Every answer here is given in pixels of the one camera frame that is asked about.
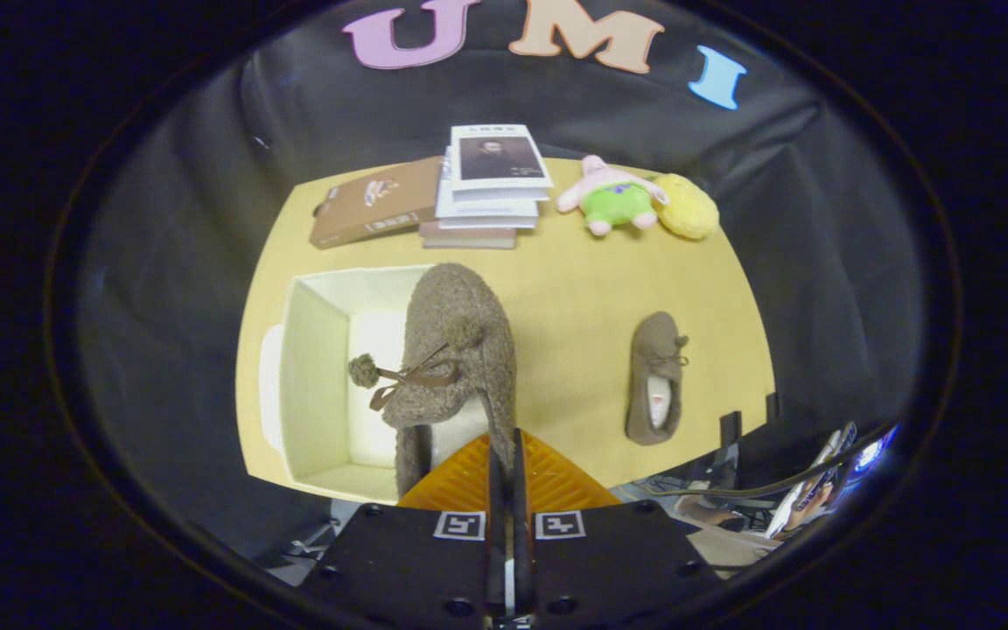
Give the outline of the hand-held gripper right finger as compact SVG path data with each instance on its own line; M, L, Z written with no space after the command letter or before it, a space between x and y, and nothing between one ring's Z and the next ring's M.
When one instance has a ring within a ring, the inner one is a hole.
M514 434L517 605L535 629L662 629L723 579L655 500L623 501Z

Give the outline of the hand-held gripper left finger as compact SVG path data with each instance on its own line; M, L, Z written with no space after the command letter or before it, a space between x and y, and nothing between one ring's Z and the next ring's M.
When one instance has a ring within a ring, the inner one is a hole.
M479 436L395 505L367 503L301 591L354 627L487 629L503 607L501 463Z

